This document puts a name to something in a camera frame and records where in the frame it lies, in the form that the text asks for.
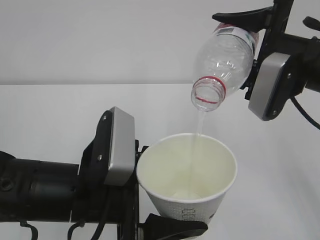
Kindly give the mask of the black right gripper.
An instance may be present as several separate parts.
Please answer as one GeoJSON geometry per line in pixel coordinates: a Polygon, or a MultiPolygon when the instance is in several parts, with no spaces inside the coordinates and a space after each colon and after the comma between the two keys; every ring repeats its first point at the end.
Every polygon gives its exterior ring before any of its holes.
{"type": "Polygon", "coordinates": [[[280,74],[271,99],[288,100],[300,92],[298,70],[300,56],[293,53],[294,37],[285,34],[292,5],[292,0],[275,0],[273,6],[269,7],[234,13],[218,12],[212,15],[213,20],[242,28],[248,32],[258,33],[265,29],[258,57],[253,61],[250,74],[241,86],[242,90],[248,88],[245,94],[246,100],[250,100],[263,60],[272,53],[287,54],[290,55],[290,58],[280,74]]]}

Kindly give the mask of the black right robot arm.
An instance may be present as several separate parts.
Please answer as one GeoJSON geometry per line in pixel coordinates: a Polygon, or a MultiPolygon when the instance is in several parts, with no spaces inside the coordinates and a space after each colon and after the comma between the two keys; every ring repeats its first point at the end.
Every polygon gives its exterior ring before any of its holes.
{"type": "Polygon", "coordinates": [[[320,91],[320,39],[315,36],[308,39],[285,33],[293,3],[292,0],[274,0],[273,6],[270,7],[234,13],[219,12],[212,16],[218,22],[255,33],[265,29],[258,57],[253,63],[248,79],[241,87],[248,88],[246,100],[253,94],[263,61],[273,53],[296,56],[300,64],[297,68],[300,73],[298,81],[310,90],[320,91]]]}

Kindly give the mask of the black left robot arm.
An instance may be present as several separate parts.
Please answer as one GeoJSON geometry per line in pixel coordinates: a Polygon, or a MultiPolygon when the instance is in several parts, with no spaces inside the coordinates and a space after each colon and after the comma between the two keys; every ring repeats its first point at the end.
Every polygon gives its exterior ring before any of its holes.
{"type": "Polygon", "coordinates": [[[0,154],[0,220],[38,230],[31,222],[71,223],[67,238],[76,228],[96,223],[92,235],[100,238],[106,224],[117,226],[119,240],[181,240],[202,235],[208,226],[200,221],[182,221],[150,214],[140,222],[139,186],[135,168],[124,185],[105,183],[106,160],[93,157],[89,144],[80,164],[19,159],[0,154]]]}

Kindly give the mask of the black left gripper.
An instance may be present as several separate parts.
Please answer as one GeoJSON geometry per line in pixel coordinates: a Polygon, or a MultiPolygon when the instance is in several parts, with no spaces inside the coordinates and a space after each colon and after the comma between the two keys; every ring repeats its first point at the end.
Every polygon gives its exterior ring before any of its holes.
{"type": "Polygon", "coordinates": [[[91,236],[98,240],[106,224],[115,224],[119,240],[183,240],[201,236],[208,225],[150,213],[140,223],[139,187],[135,170],[123,186],[105,185],[99,169],[95,139],[84,149],[74,186],[71,231],[96,223],[91,236]]]}

